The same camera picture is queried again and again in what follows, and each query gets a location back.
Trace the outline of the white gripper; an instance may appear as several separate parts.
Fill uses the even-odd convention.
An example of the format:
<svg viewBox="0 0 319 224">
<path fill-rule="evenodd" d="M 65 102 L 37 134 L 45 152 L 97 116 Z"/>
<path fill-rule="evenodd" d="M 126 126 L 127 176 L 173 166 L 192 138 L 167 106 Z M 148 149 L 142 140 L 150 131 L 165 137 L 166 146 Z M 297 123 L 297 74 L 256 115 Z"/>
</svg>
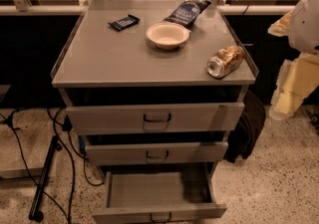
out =
<svg viewBox="0 0 319 224">
<path fill-rule="evenodd" d="M 290 11 L 268 28 L 268 33 L 276 37 L 287 36 L 290 29 Z M 289 69 L 282 91 L 274 91 L 271 99 L 269 116 L 283 121 L 292 116 L 300 108 L 303 101 L 319 86 L 319 56 L 301 53 Z"/>
</svg>

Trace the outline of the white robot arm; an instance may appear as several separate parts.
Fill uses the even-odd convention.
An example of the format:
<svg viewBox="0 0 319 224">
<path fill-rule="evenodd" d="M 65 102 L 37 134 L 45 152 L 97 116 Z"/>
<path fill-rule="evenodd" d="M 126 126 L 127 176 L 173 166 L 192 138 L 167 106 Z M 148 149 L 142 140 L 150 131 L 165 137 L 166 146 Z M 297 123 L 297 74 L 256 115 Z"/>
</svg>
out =
<svg viewBox="0 0 319 224">
<path fill-rule="evenodd" d="M 295 60 L 283 62 L 271 100 L 269 116 L 285 120 L 319 87 L 319 0 L 300 0 L 268 33 L 287 36 L 289 46 L 300 52 Z"/>
</svg>

